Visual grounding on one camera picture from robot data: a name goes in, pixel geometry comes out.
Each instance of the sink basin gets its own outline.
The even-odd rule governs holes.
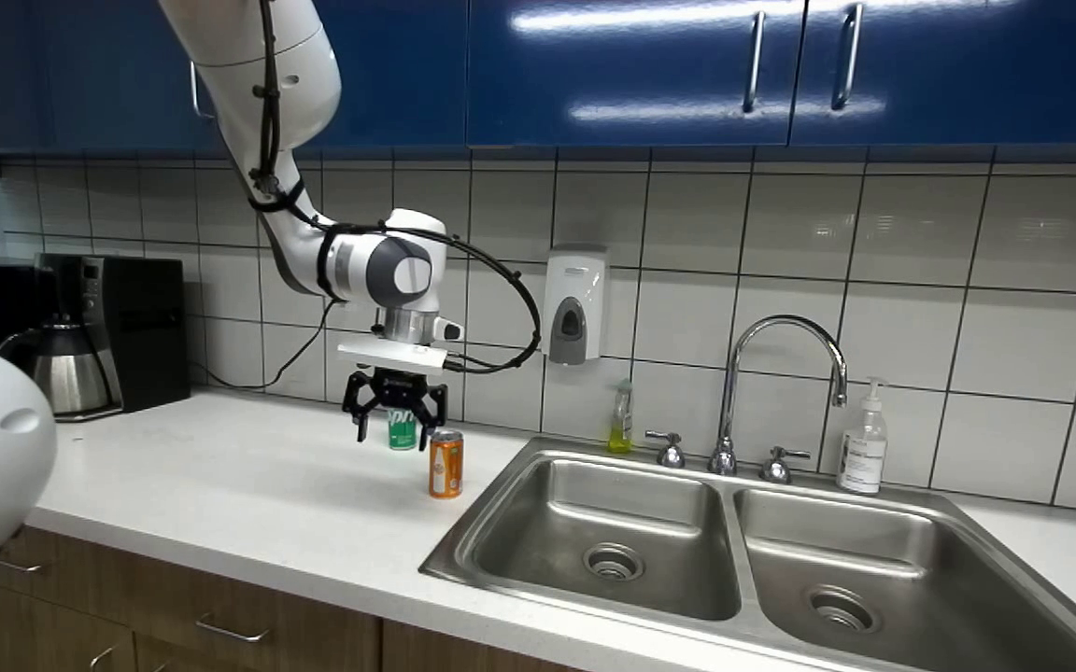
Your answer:
[[[1076,668],[1076,632],[943,516],[818,492],[735,496],[763,612],[917,668]]]
[[[465,568],[690,620],[740,607],[721,496],[690,476],[533,464],[465,543]]]
[[[930,492],[531,441],[421,572],[823,668],[1076,672],[1076,605]]]

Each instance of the lower cabinet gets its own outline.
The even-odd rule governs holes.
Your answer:
[[[0,553],[0,672],[557,672],[177,564],[24,531]]]

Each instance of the dish soap bottle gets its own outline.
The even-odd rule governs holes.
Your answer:
[[[630,386],[621,383],[616,386],[616,404],[613,404],[613,416],[608,416],[608,435],[605,435],[605,450],[613,456],[630,456],[635,450],[635,435],[630,435]]]
[[[884,464],[884,410],[878,400],[878,380],[871,380],[871,390],[864,404],[864,425],[844,433],[844,467],[838,476],[842,487],[878,492],[880,464]]]

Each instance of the faucet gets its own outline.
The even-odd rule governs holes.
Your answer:
[[[807,316],[800,316],[800,312],[771,312],[771,316],[746,323],[746,330],[731,343],[731,349],[729,349],[729,357],[725,357],[717,446],[714,446],[714,456],[710,456],[710,464],[707,464],[714,475],[735,475],[735,456],[731,456],[735,357],[743,354],[743,345],[746,345],[760,330],[766,330],[766,327],[773,327],[773,323],[791,323],[791,327],[802,327],[802,330],[812,330],[816,339],[823,339],[823,345],[824,345],[828,357],[834,357],[828,404],[842,408],[844,394],[847,394],[844,349],[838,345],[838,339],[834,339],[823,323],[816,323],[816,319],[807,319]]]

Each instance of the stainless steel sink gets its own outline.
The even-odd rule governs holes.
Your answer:
[[[1076,605],[930,492],[531,441],[421,572],[823,668],[1076,672]]]

